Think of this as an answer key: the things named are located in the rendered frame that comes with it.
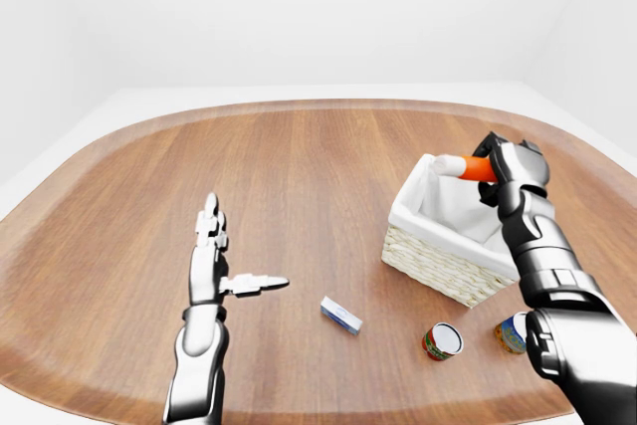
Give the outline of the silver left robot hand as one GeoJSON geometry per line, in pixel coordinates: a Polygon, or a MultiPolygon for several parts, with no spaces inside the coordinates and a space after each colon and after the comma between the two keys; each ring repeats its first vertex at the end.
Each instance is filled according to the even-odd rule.
{"type": "Polygon", "coordinates": [[[196,244],[189,271],[191,306],[221,305],[228,295],[237,298],[257,296],[262,291],[284,288],[290,280],[284,277],[240,274],[229,277],[224,253],[229,247],[227,218],[219,209],[214,192],[208,194],[204,208],[198,212],[196,244]]]}

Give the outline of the red green tin can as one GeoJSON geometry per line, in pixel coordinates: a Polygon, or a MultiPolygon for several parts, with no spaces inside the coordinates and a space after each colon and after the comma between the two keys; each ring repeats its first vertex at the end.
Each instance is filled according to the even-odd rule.
{"type": "Polygon", "coordinates": [[[422,337],[422,348],[435,361],[444,361],[459,354],[464,347],[460,333],[449,323],[435,323],[422,337]]]}

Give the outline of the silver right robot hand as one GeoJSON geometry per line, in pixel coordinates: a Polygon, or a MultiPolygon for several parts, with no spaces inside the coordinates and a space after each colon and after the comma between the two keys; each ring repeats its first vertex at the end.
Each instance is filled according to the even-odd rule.
{"type": "Polygon", "coordinates": [[[479,182],[482,203],[509,214],[522,203],[522,191],[547,197],[549,168],[536,144],[526,140],[515,144],[491,131],[473,155],[488,158],[496,175],[496,180],[479,182]]]}

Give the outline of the blue yellow tin can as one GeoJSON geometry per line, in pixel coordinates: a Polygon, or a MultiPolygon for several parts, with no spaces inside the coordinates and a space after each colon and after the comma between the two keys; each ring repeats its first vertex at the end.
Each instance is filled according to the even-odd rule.
{"type": "Polygon", "coordinates": [[[526,312],[518,312],[503,320],[494,328],[494,335],[501,347],[514,354],[527,351],[526,312]]]}

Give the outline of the red ketchup bottle white cap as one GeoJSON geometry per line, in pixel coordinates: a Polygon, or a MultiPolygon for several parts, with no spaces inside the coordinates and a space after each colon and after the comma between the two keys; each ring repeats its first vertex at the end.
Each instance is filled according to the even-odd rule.
{"type": "Polygon", "coordinates": [[[489,183],[498,181],[488,157],[439,155],[435,157],[432,169],[439,176],[489,183]]]}

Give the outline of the white wicker basket cloth liner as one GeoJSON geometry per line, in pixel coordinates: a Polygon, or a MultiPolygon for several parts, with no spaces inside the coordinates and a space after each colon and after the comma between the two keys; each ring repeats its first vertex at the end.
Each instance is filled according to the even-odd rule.
{"type": "Polygon", "coordinates": [[[473,181],[439,176],[423,155],[388,216],[381,259],[472,308],[519,280],[497,211],[473,181]]]}

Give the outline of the small blue white box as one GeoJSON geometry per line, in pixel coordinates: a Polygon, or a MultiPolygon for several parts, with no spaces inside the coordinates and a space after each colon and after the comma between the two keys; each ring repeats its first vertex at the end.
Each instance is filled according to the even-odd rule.
{"type": "Polygon", "coordinates": [[[331,319],[351,334],[359,334],[362,327],[362,320],[330,299],[328,296],[324,296],[322,298],[320,302],[320,311],[324,316],[331,319]]]}

